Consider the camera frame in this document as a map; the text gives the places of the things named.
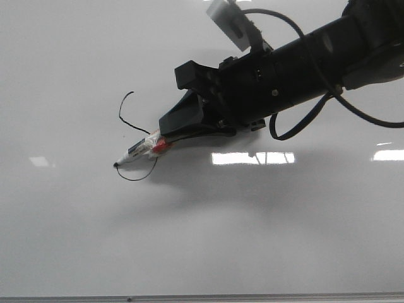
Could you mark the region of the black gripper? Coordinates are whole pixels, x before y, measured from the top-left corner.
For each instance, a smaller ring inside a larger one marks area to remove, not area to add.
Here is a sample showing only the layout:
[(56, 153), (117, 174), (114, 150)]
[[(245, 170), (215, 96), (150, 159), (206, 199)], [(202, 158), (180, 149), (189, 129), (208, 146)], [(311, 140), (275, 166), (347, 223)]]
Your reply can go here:
[(260, 52), (229, 57), (218, 68), (188, 61), (175, 69), (186, 94), (159, 120), (160, 134), (173, 143), (237, 134), (302, 102), (303, 60)]

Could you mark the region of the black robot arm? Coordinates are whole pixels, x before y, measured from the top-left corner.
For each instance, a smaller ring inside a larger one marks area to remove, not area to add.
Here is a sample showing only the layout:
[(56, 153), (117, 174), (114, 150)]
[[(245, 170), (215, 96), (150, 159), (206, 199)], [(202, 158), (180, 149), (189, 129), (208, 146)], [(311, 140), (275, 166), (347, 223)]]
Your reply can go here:
[(314, 97), (403, 77), (402, 1), (349, 1), (339, 19), (278, 49), (235, 1), (213, 1), (207, 13), (245, 55), (175, 69), (186, 94), (159, 121), (169, 142), (255, 131)]

